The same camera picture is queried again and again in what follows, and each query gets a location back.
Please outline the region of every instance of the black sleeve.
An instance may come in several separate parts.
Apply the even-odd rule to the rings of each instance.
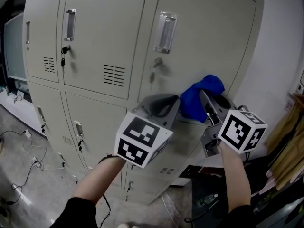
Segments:
[[[218,225],[218,228],[254,228],[254,215],[250,205],[244,205],[232,210]]]
[[[97,228],[94,203],[81,198],[71,198],[62,214],[50,228],[66,227]]]

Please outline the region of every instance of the plastic bottle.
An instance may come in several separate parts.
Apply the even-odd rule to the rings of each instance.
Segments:
[[[198,200],[196,202],[197,207],[204,207],[205,205],[211,204],[216,198],[218,197],[218,194],[211,194],[207,195],[204,198]]]

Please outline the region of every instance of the locker door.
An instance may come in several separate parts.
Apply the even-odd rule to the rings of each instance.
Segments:
[[[67,125],[60,91],[32,82],[28,82],[28,86],[36,113],[41,125],[45,125],[47,138],[54,150],[76,151]]]
[[[66,93],[75,135],[83,138],[82,153],[98,163],[114,151],[116,132],[126,108]]]
[[[23,43],[28,75],[58,82],[56,26],[60,0],[27,0]]]
[[[246,50],[255,8],[253,0],[159,0],[139,99],[163,92],[179,95],[207,74],[219,77],[227,93]],[[151,85],[158,57],[163,64],[154,69]]]
[[[127,99],[144,0],[66,0],[64,82]]]

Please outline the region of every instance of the shoe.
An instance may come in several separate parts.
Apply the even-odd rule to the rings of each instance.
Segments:
[[[117,228],[130,228],[128,224],[120,224]]]
[[[1,154],[2,148],[3,148],[3,140],[0,139],[0,154]]]

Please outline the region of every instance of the locker handle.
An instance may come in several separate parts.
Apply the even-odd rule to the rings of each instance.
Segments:
[[[62,159],[62,167],[65,167],[66,165],[66,160],[63,158],[62,154],[58,152],[58,154],[60,155],[61,159]]]
[[[154,51],[169,54],[178,16],[161,12],[155,37]]]
[[[26,37],[25,44],[29,44],[29,24],[30,24],[30,21],[26,22],[26,25],[27,25],[27,37]]]
[[[66,11],[66,34],[65,41],[73,41],[74,40],[74,27],[75,27],[75,19],[76,19],[76,9],[69,9]]]
[[[74,179],[75,179],[75,183],[78,184],[78,178],[77,178],[77,176],[74,176],[74,175],[73,175],[73,177],[74,177]]]
[[[84,132],[82,131],[82,126],[80,122],[74,121],[77,132],[78,132],[78,137],[84,138]]]
[[[41,107],[40,107],[40,106],[37,106],[37,109],[38,109],[39,115],[40,115],[40,117],[41,117],[41,120],[43,121],[43,123],[45,123],[46,120],[45,120],[44,115],[43,115],[43,113],[42,113]]]

